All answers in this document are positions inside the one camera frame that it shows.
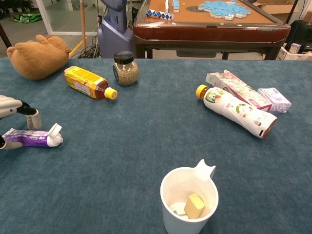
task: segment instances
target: yellow bottle cap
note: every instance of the yellow bottle cap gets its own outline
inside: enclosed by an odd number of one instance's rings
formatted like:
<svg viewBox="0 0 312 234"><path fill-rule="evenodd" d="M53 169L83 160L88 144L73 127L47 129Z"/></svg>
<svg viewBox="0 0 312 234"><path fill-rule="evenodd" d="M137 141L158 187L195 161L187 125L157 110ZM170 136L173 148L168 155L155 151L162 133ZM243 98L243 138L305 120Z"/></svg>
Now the yellow bottle cap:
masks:
<svg viewBox="0 0 312 234"><path fill-rule="evenodd" d="M200 99L200 94L201 92L205 89L208 88L206 85L201 84L197 89L196 89L196 97Z"/></svg>
<svg viewBox="0 0 312 234"><path fill-rule="evenodd" d="M105 89L104 95L106 98L114 100L115 98L117 98L118 92L115 89L108 87L107 89Z"/></svg>

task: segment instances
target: toothpaste tube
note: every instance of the toothpaste tube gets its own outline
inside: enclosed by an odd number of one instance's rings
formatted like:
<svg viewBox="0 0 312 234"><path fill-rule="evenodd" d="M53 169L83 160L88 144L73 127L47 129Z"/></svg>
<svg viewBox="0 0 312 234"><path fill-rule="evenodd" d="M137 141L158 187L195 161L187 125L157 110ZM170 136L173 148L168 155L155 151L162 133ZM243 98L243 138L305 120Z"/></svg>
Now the toothpaste tube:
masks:
<svg viewBox="0 0 312 234"><path fill-rule="evenodd" d="M53 125L49 132L32 130L15 130L11 128L2 137L7 142L20 143L23 147L56 147L63 142L59 133L62 127L57 123Z"/></svg>

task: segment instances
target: green bag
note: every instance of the green bag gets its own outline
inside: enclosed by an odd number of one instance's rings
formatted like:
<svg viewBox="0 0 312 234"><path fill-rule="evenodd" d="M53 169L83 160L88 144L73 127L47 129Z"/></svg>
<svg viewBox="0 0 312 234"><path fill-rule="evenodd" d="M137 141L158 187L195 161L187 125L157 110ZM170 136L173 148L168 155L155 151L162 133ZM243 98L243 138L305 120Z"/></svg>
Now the green bag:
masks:
<svg viewBox="0 0 312 234"><path fill-rule="evenodd" d="M41 14L20 14L13 16L15 22L33 23L42 20Z"/></svg>

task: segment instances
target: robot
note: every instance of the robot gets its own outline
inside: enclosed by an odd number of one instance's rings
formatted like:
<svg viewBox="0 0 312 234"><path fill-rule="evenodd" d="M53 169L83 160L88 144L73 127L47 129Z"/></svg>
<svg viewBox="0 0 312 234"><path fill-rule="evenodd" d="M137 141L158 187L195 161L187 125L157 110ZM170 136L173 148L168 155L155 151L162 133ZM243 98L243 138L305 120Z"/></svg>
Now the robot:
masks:
<svg viewBox="0 0 312 234"><path fill-rule="evenodd" d="M0 95L0 119L20 113L26 116L27 127L29 130L41 127L41 117L37 109L31 108L26 102ZM10 150L18 148L19 142L6 142L0 136L0 149Z"/></svg>
<svg viewBox="0 0 312 234"><path fill-rule="evenodd" d="M127 28L127 0L101 0L108 8L98 28L101 57L114 58L119 51L134 51L133 32Z"/></svg>

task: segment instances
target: glass jar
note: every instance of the glass jar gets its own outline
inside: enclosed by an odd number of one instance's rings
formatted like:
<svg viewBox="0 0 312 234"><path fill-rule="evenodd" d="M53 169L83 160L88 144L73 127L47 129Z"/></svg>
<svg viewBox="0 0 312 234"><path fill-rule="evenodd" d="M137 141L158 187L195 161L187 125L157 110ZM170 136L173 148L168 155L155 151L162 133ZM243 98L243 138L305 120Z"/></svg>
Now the glass jar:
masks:
<svg viewBox="0 0 312 234"><path fill-rule="evenodd" d="M131 85L138 80L138 66L132 52L117 52L114 61L113 71L118 84Z"/></svg>

